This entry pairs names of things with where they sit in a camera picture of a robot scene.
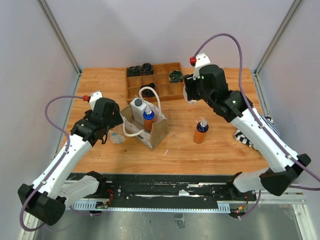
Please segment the round clear container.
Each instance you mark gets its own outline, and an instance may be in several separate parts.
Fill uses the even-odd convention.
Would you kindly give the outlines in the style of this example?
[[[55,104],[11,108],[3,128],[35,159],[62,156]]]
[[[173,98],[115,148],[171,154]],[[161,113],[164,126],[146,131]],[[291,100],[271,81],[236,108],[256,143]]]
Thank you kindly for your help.
[[[122,144],[124,141],[125,141],[125,137],[118,134],[118,133],[111,133],[110,135],[110,141],[113,143],[113,144]]]

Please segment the blue spray bottle orange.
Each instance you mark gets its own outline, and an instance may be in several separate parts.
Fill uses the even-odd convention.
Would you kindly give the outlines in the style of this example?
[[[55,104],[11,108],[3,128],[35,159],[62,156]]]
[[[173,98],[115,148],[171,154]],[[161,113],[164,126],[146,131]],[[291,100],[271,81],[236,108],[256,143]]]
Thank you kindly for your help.
[[[193,141],[197,144],[203,143],[208,130],[209,130],[208,121],[204,117],[201,117],[201,121],[198,122],[196,125]]]

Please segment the white bottle grey cap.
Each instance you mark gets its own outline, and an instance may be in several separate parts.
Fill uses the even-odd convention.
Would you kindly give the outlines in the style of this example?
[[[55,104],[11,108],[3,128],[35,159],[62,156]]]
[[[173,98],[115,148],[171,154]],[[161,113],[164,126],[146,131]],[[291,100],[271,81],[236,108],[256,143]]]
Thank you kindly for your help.
[[[130,102],[130,107],[134,120],[144,126],[144,112],[146,111],[147,104],[142,99],[136,97]]]

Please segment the blue striped cloth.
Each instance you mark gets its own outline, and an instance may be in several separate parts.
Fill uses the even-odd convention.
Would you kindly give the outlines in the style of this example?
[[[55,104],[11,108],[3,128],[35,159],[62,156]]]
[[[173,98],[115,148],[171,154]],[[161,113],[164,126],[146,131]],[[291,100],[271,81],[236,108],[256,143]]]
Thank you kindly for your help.
[[[273,130],[273,132],[279,137],[281,138],[281,133],[278,131],[278,129],[275,127],[274,125],[274,120],[269,116],[263,116],[260,115],[261,119],[264,120],[264,122]]]

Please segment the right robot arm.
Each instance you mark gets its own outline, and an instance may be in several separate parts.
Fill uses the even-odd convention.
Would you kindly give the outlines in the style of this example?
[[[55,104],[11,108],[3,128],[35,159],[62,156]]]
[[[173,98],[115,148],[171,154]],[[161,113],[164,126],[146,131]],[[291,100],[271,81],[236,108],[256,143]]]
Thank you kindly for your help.
[[[242,132],[268,163],[262,170],[236,173],[227,183],[227,196],[238,200],[245,192],[257,190],[281,196],[309,165],[310,157],[286,145],[240,91],[229,90],[224,70],[212,64],[205,53],[191,57],[190,63],[194,72],[183,79],[187,100],[206,102]]]

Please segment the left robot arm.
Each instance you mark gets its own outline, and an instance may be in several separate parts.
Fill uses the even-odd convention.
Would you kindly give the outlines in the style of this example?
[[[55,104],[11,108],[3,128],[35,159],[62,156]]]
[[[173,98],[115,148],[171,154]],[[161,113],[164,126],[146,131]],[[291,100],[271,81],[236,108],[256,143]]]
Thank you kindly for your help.
[[[24,213],[42,221],[43,225],[52,226],[61,219],[67,207],[80,199],[89,195],[101,198],[112,193],[108,189],[106,177],[95,171],[64,186],[65,180],[82,157],[97,141],[105,144],[109,130],[123,123],[119,105],[103,97],[100,91],[82,96],[81,99],[89,103],[90,109],[73,125],[70,133],[52,121],[49,122],[65,135],[66,142],[43,173],[30,185],[22,184],[17,191],[22,204],[19,222],[27,232],[31,229],[24,224]]]

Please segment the black rolled sock behind bag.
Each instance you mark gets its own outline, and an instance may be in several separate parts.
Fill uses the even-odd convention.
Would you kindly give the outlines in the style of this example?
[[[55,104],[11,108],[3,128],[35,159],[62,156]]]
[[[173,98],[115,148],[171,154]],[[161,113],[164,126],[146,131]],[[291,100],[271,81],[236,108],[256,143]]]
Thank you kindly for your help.
[[[145,85],[142,85],[140,88],[144,88],[144,87],[149,87],[149,88],[152,88],[154,91],[156,91],[156,84],[151,82],[149,84],[145,84]],[[144,89],[142,92],[141,92],[141,95],[143,98],[152,98],[152,97],[155,97],[155,94],[153,93],[152,90],[150,89]]]

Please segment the dark green rolled sock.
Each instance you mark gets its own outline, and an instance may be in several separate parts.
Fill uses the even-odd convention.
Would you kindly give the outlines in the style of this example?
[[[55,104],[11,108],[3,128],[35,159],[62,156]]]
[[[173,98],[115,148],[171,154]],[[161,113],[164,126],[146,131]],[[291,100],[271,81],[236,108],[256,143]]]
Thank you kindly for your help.
[[[179,70],[172,71],[168,76],[170,83],[180,83],[183,81],[183,73]]]

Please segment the wooden compartment tray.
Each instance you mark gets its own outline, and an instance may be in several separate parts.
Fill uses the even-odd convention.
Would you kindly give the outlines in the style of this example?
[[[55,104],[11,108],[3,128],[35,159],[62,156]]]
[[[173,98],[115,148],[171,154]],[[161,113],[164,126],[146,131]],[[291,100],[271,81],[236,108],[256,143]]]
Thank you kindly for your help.
[[[126,101],[129,104],[134,98],[139,96],[142,85],[155,83],[156,93],[161,101],[181,100],[184,98],[184,82],[170,83],[169,74],[178,70],[182,72],[179,62],[153,64],[154,72],[152,75],[140,75],[127,77],[126,71]]]

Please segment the black white striped cloth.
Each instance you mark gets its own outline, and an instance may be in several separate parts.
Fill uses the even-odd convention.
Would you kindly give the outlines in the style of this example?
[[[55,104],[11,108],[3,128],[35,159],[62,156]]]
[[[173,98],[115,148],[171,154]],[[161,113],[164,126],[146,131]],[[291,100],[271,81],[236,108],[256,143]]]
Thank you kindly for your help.
[[[237,142],[240,142],[244,145],[247,145],[250,148],[253,148],[254,150],[257,150],[257,148],[252,144],[252,142],[239,129],[236,130],[233,137]]]

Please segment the black rolled sock left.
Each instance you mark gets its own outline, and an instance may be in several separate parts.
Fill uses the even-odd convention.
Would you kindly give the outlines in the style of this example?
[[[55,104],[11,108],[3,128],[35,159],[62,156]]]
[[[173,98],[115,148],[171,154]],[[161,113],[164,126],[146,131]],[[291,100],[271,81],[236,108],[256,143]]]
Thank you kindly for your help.
[[[136,66],[130,66],[126,69],[126,75],[127,77],[137,77],[141,75],[141,66],[136,65]]]

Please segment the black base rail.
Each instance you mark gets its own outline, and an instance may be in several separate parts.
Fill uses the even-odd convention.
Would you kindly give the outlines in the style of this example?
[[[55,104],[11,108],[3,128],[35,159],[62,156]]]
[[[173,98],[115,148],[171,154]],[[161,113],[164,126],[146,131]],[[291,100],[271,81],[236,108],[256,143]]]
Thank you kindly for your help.
[[[231,193],[230,175],[190,174],[103,174],[106,192],[89,199],[108,199],[111,207],[148,209],[213,209],[219,201],[253,202],[256,195]]]

